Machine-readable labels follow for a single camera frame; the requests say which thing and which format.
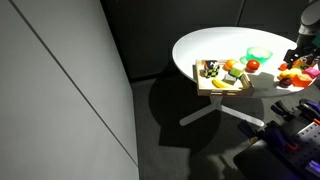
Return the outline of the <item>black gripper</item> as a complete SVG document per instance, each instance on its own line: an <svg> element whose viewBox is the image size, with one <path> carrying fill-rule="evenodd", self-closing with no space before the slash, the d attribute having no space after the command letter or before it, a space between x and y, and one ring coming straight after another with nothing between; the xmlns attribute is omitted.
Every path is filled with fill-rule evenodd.
<svg viewBox="0 0 320 180"><path fill-rule="evenodd" d="M288 50L284 56L284 61L294 63L299 58L306 56L307 62L320 58L320 49L316 47L297 47L294 50Z"/></svg>

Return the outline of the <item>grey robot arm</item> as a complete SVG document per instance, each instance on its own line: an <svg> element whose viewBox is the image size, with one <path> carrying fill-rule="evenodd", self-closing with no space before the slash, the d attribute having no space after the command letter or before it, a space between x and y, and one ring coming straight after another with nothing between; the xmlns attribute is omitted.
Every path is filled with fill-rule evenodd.
<svg viewBox="0 0 320 180"><path fill-rule="evenodd" d="M310 55L315 58L319 55L320 32L320 0L310 0L300 17L300 27L296 48L288 49L283 59L291 68L300 57Z"/></svg>

